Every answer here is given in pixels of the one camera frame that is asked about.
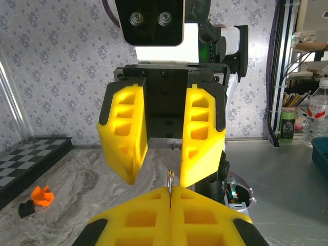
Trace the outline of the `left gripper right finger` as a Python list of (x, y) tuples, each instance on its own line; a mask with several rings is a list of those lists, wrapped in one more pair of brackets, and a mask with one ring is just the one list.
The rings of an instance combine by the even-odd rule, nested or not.
[(173, 187), (170, 245), (268, 245), (249, 216)]

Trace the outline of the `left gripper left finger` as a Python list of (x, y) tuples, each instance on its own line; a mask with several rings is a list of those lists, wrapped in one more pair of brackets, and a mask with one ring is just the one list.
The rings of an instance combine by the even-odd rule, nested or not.
[(94, 216), (74, 245), (169, 245), (167, 187), (154, 189)]

